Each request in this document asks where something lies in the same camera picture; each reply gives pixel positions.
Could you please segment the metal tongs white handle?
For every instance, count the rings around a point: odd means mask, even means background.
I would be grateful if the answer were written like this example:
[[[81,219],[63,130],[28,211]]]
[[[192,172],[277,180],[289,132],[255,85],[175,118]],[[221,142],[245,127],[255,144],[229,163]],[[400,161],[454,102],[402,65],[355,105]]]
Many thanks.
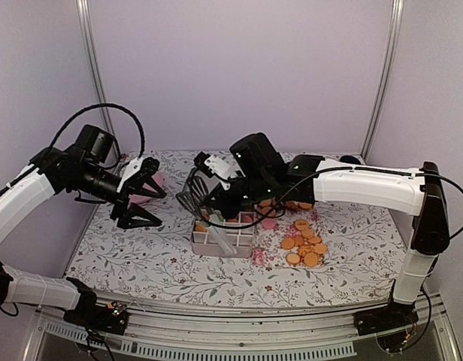
[[[236,248],[228,240],[226,231],[218,227],[218,222],[208,220],[207,206],[202,206],[199,200],[189,198],[183,190],[176,195],[176,199],[196,220],[204,220],[205,229],[221,247],[225,256],[234,256],[237,254]]]

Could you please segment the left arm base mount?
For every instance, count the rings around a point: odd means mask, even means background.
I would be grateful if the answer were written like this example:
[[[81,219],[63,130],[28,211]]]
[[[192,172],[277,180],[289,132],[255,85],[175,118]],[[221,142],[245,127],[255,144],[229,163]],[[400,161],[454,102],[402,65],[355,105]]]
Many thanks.
[[[65,311],[63,320],[93,331],[124,335],[129,313],[118,304],[98,305],[95,298],[81,296],[74,309]]]

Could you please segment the metal divided cookie tin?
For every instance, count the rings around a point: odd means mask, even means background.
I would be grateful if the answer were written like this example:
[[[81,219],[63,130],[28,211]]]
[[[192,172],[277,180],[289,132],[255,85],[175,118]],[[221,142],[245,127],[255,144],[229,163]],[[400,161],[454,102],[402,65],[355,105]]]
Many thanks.
[[[242,229],[242,226],[249,226],[254,221],[254,216],[247,211],[241,211],[230,220],[225,220],[217,212],[211,222],[222,228],[195,217],[190,241],[193,253],[199,256],[250,258],[255,245],[256,228],[252,226]]]

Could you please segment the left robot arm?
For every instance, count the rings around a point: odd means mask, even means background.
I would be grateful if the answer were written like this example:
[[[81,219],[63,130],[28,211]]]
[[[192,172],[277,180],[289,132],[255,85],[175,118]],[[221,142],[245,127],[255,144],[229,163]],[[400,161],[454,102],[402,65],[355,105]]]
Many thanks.
[[[130,200],[131,196],[165,198],[153,177],[159,161],[140,155],[116,175],[103,166],[115,142],[108,132],[85,125],[65,150],[50,146],[33,156],[0,192],[0,246],[30,214],[63,191],[111,204],[110,218],[121,229],[161,226],[158,217]],[[0,307],[9,303],[73,310],[86,326],[97,326],[103,312],[95,302],[95,293],[80,281],[20,271],[0,260]]]

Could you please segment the pink round cookie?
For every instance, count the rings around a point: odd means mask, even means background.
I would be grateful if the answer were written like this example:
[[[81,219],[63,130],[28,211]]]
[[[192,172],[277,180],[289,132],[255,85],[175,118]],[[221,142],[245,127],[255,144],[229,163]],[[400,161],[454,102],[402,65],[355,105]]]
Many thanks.
[[[253,217],[248,215],[248,214],[243,214],[241,216],[241,222],[242,223],[252,223],[253,222]]]

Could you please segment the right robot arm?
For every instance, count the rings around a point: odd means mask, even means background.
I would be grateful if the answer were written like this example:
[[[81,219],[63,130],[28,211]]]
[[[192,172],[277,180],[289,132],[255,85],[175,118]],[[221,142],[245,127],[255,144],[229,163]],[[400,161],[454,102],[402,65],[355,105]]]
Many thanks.
[[[438,168],[424,162],[421,168],[375,168],[323,156],[299,154],[285,162],[267,136],[247,135],[230,153],[238,164],[209,153],[199,153],[194,164],[216,186],[204,203],[224,217],[273,199],[276,202],[349,202],[400,211],[413,217],[410,246],[392,301],[380,311],[380,322],[395,328],[409,314],[431,267],[450,243],[446,200]]]

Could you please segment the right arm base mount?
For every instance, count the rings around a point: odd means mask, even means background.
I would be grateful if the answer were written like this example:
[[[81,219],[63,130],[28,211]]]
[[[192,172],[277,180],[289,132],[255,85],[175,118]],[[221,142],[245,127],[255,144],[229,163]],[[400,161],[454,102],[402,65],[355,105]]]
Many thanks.
[[[353,325],[359,335],[383,334],[378,336],[377,343],[387,353],[400,353],[405,349],[418,320],[414,303],[404,305],[394,301],[353,315]]]

